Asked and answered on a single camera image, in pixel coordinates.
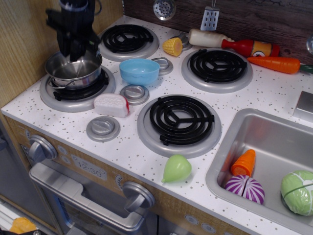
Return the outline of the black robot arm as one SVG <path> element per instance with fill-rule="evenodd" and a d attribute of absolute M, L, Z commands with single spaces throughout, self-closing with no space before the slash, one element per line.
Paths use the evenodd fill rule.
<path fill-rule="evenodd" d="M 63 56 L 77 61 L 88 50 L 98 54 L 100 39 L 92 28 L 95 16 L 94 0 L 60 0 L 60 11 L 47 9 L 46 24 L 57 32 L 57 42 Z"/>

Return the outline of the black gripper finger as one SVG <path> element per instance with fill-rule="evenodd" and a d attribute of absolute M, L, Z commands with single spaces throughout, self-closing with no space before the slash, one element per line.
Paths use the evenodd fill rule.
<path fill-rule="evenodd" d="M 57 41 L 62 55 L 68 56 L 71 47 L 71 33 L 57 30 Z"/>
<path fill-rule="evenodd" d="M 84 56 L 87 50 L 87 41 L 85 39 L 74 38 L 70 45 L 70 61 L 75 62 Z"/>

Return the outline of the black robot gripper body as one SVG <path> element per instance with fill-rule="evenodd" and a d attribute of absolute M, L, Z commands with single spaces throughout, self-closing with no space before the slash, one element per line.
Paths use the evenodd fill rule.
<path fill-rule="evenodd" d="M 100 39 L 93 31 L 94 4 L 61 4 L 61 10 L 46 9 L 46 23 L 56 31 L 70 32 L 71 39 L 85 39 L 86 46 L 96 47 Z"/>

